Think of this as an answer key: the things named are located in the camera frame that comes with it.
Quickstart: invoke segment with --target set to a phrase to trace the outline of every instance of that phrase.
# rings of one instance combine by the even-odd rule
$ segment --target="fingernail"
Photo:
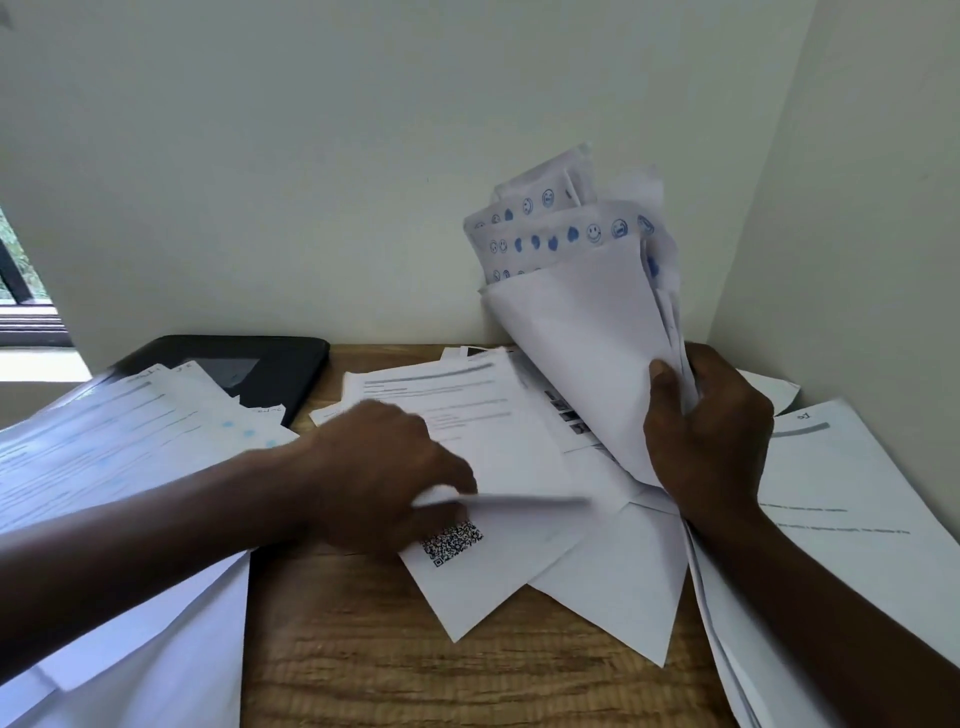
[[[660,375],[665,375],[670,371],[670,366],[661,359],[654,359],[650,362],[650,381],[653,381]]]

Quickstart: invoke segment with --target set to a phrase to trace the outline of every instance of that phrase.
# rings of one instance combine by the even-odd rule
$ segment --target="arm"
[[[660,482],[729,579],[850,725],[946,726],[960,670],[796,547],[756,502],[773,408],[710,347],[687,346],[704,396],[681,414],[651,365],[644,426]]]
[[[401,550],[459,517],[456,503],[411,508],[440,483],[476,492],[421,418],[365,401],[289,445],[4,534],[0,684],[230,554],[309,534]]]

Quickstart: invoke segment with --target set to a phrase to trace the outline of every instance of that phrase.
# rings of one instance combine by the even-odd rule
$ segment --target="window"
[[[0,209],[0,346],[71,347],[70,336]]]

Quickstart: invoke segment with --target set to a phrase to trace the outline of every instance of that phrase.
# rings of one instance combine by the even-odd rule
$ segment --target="wood grain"
[[[294,422],[340,398],[344,372],[439,358],[442,346],[338,346]],[[689,578],[660,669],[524,587],[452,643],[399,559],[275,546],[252,558],[241,725],[734,726]]]

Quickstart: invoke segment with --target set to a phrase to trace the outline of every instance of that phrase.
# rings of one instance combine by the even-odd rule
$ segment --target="black electronic device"
[[[330,345],[324,339],[305,336],[161,336],[71,395],[155,364],[173,369],[196,361],[227,394],[239,395],[245,407],[284,405],[283,425],[287,426],[310,394],[329,354]]]

